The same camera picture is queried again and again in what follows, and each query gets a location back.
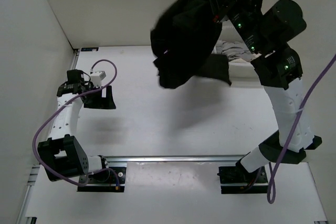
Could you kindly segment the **black trousers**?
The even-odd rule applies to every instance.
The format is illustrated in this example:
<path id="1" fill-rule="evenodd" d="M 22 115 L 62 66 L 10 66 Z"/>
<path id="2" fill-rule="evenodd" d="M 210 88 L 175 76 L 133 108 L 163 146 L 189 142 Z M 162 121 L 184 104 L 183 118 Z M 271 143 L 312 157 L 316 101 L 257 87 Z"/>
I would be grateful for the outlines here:
<path id="1" fill-rule="evenodd" d="M 211 0 L 176 0 L 150 32 L 159 84 L 176 89 L 191 77 L 203 77 L 231 85 L 228 59 L 212 53 L 222 32 L 214 21 Z"/>

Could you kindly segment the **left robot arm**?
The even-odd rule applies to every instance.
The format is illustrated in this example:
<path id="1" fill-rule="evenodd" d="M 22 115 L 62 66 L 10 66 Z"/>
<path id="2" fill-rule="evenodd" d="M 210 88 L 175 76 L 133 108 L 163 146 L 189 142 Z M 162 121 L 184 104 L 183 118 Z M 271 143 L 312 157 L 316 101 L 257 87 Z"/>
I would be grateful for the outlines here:
<path id="1" fill-rule="evenodd" d="M 57 90 L 57 108 L 60 112 L 53 119 L 47 139 L 38 143 L 37 153 L 50 168 L 46 171 L 49 180 L 59 180 L 57 174 L 66 178 L 92 175 L 98 182 L 110 176 L 106 159 L 88 156 L 76 139 L 77 123 L 81 108 L 114 110 L 112 86 L 102 87 L 104 71 L 90 71 L 85 80 L 82 70 L 67 71 L 67 81 Z"/>

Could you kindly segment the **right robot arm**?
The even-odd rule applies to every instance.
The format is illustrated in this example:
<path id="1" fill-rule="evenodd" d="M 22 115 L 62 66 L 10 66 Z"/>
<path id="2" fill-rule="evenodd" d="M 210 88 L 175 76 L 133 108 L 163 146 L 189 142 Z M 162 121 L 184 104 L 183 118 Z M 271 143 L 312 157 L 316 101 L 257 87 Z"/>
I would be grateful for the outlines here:
<path id="1" fill-rule="evenodd" d="M 301 7 L 292 0 L 277 1 L 266 13 L 263 0 L 227 0 L 221 16 L 228 18 L 255 55 L 251 61 L 268 94 L 278 130 L 237 163 L 236 177 L 247 182 L 269 162 L 299 164 L 307 150 L 322 143 L 304 113 L 302 66 L 288 42 L 306 29 Z"/>

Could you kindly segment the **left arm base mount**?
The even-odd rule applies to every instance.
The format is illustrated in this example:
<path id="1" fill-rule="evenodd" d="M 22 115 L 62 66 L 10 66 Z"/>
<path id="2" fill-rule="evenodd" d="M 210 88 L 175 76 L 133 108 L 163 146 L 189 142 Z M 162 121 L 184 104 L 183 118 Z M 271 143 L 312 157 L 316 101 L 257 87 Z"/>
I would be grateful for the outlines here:
<path id="1" fill-rule="evenodd" d="M 118 185 L 115 174 L 111 171 L 104 171 L 90 175 L 88 184 L 84 187 L 77 187 L 77 191 L 86 193 L 123 193 L 127 177 L 127 164 L 108 162 L 106 166 L 112 168 L 117 174 Z"/>

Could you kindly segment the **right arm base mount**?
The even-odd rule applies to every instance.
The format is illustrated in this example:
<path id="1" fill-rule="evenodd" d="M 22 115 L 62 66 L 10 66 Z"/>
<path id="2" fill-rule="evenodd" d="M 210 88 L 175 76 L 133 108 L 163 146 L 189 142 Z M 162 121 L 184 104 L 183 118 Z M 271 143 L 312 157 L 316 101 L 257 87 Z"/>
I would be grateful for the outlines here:
<path id="1" fill-rule="evenodd" d="M 220 166 L 217 175 L 222 195 L 267 193 L 268 178 L 264 167 L 246 175 L 236 166 Z"/>

